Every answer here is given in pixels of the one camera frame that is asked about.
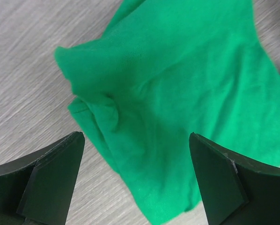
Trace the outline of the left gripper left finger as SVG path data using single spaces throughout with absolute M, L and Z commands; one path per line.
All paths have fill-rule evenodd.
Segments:
M 64 225 L 85 138 L 72 132 L 0 165 L 0 225 Z

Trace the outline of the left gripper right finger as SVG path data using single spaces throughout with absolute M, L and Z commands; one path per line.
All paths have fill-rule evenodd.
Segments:
M 189 147 L 210 225 L 280 225 L 280 168 L 191 133 Z

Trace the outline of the green t-shirt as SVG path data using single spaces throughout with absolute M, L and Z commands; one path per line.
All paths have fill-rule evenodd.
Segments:
M 125 0 L 99 39 L 55 60 L 72 117 L 154 225 L 201 200 L 192 132 L 280 166 L 280 74 L 250 0 Z

